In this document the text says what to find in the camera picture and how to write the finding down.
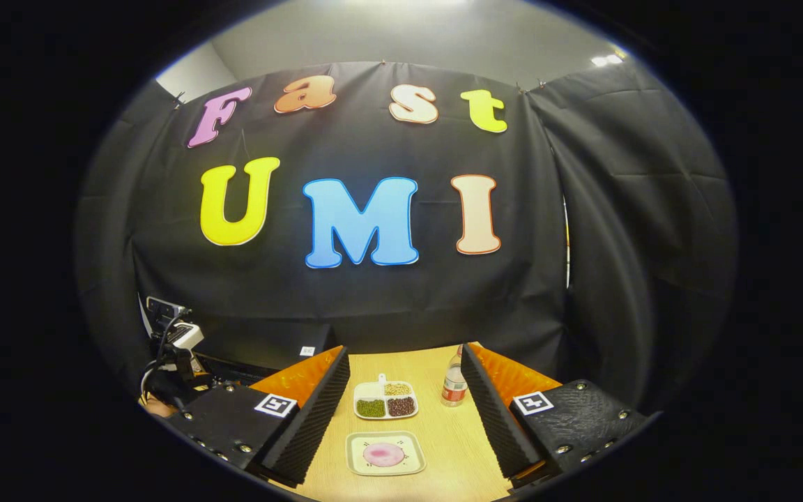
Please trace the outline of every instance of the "divided plate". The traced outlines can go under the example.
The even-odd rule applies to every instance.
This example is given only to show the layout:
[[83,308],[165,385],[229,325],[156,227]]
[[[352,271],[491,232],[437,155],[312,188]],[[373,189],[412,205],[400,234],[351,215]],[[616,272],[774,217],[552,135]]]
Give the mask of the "divided plate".
[[[404,460],[389,467],[367,463],[364,448],[376,443],[388,443],[401,448],[405,454]],[[346,464],[359,476],[403,476],[423,471],[427,461],[417,437],[411,432],[354,432],[346,436]]]
[[[407,385],[409,388],[411,388],[411,394],[386,396],[385,387],[386,385],[392,383]],[[411,400],[414,401],[414,411],[408,414],[402,414],[401,416],[390,416],[388,400],[403,400],[405,397],[410,397]],[[383,414],[383,416],[363,416],[362,414],[358,413],[359,400],[383,401],[383,410],[385,410],[385,414]],[[355,386],[351,409],[353,409],[359,418],[363,418],[365,420],[394,420],[396,418],[407,418],[409,416],[414,416],[420,410],[420,407],[417,404],[417,396],[414,395],[414,385],[409,384],[407,381],[386,381],[386,375],[379,374],[377,381],[366,381]]]

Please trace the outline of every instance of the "ceiling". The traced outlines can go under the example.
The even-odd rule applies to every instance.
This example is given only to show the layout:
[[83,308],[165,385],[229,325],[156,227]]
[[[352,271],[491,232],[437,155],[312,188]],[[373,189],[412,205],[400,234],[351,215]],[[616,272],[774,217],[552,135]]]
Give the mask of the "ceiling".
[[158,81],[188,101],[273,71],[385,60],[533,89],[614,52],[566,14],[523,0],[290,0],[223,31]]

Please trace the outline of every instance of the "blue letter m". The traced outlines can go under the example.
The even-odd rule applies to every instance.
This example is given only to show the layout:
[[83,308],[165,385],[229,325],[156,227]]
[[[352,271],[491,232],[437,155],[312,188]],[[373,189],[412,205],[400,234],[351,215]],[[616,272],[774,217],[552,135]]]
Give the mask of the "blue letter m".
[[354,264],[364,260],[367,245],[378,232],[376,249],[370,259],[379,266],[405,266],[417,261],[411,245],[411,197],[417,182],[408,178],[386,178],[376,184],[363,211],[339,180],[306,183],[303,194],[312,200],[312,253],[307,266],[321,269],[343,263],[334,251],[334,232]]

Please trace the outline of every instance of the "cable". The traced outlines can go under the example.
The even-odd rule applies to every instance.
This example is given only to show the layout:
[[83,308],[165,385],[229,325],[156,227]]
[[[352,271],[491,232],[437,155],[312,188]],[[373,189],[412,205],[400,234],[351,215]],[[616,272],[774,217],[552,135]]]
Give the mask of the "cable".
[[169,324],[166,325],[165,330],[163,330],[163,335],[160,337],[160,347],[157,349],[157,356],[154,357],[153,361],[147,363],[147,366],[144,366],[146,372],[144,373],[144,376],[141,377],[141,403],[144,406],[147,406],[147,397],[146,391],[144,390],[144,384],[147,382],[147,377],[150,376],[152,372],[156,371],[157,367],[160,366],[163,357],[163,347],[166,346],[166,337],[169,334],[169,329],[172,328],[172,324],[175,324],[175,321],[178,321],[179,315],[181,314],[176,314],[176,316],[169,321]]

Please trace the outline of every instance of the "table surface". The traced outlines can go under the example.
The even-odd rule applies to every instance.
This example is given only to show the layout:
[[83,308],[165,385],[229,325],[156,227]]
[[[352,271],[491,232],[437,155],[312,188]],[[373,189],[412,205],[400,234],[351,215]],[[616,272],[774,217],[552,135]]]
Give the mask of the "table surface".
[[[485,502],[509,495],[509,480],[485,436],[471,395],[462,404],[444,406],[443,380],[457,346],[395,353],[349,356],[351,375],[305,483],[295,489],[310,499],[332,501],[473,500]],[[355,416],[353,394],[361,382],[407,381],[417,395],[417,414],[396,420],[364,420]],[[346,437],[353,432],[412,432],[420,442],[427,467],[407,476],[358,476],[346,463]]]

